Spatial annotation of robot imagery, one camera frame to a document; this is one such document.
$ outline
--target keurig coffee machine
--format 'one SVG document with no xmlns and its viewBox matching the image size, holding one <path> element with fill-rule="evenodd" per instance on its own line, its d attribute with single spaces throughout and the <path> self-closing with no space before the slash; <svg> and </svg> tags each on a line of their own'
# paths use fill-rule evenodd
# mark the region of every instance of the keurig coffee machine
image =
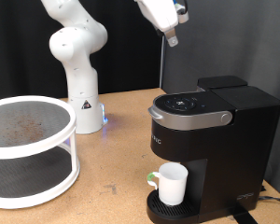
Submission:
<svg viewBox="0 0 280 224">
<path fill-rule="evenodd" d="M 203 78 L 198 83 L 202 91 L 159 96 L 148 110 L 152 151 L 189 171 L 182 204 L 167 206 L 157 190 L 149 194 L 152 222 L 201 223 L 256 207 L 280 101 L 226 78 L 232 82 Z"/>
</svg>

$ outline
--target coffee machine buttons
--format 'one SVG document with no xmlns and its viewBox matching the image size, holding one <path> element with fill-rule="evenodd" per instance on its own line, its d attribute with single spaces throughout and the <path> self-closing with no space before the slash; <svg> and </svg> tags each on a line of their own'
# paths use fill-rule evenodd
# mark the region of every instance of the coffee machine buttons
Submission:
<svg viewBox="0 0 280 224">
<path fill-rule="evenodd" d="M 231 114 L 223 114 L 221 117 L 221 122 L 223 124 L 228 124 L 229 122 L 231 122 L 232 119 L 232 115 Z"/>
<path fill-rule="evenodd" d="M 165 105 L 175 110 L 191 110 L 196 106 L 194 102 L 187 98 L 173 98 L 165 101 Z"/>
</svg>

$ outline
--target white cup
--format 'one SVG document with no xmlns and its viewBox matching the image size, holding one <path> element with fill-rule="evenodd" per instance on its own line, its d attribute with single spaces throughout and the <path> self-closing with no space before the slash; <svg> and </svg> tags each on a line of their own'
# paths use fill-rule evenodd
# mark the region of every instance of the white cup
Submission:
<svg viewBox="0 0 280 224">
<path fill-rule="evenodd" d="M 149 185 L 158 188 L 151 180 L 154 176 L 159 178 L 159 198 L 167 205 L 178 205 L 183 202 L 187 184 L 188 170 L 176 162 L 163 164 L 159 172 L 152 172 L 147 176 Z"/>
</svg>

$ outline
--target table surface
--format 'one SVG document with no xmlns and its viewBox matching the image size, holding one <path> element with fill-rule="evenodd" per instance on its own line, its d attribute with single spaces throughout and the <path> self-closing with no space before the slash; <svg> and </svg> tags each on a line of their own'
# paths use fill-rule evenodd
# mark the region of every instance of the table surface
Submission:
<svg viewBox="0 0 280 224">
<path fill-rule="evenodd" d="M 0 224 L 152 223 L 147 196 L 154 190 L 147 174 L 166 161 L 150 149 L 151 117 L 147 109 L 161 89 L 100 95 L 109 122 L 97 133 L 78 134 L 81 171 L 76 183 L 47 203 L 17 210 L 0 209 Z M 260 195 L 280 198 L 268 183 Z M 280 224 L 280 202 L 260 201 L 250 211 L 261 224 Z M 232 217 L 209 224 L 236 224 Z"/>
</svg>

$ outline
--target round tiered rack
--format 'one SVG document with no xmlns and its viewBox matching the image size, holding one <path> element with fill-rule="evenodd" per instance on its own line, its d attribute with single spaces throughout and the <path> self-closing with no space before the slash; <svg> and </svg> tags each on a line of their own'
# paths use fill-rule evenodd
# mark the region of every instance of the round tiered rack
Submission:
<svg viewBox="0 0 280 224">
<path fill-rule="evenodd" d="M 0 100 L 0 208 L 47 202 L 77 179 L 76 114 L 44 96 Z"/>
</svg>

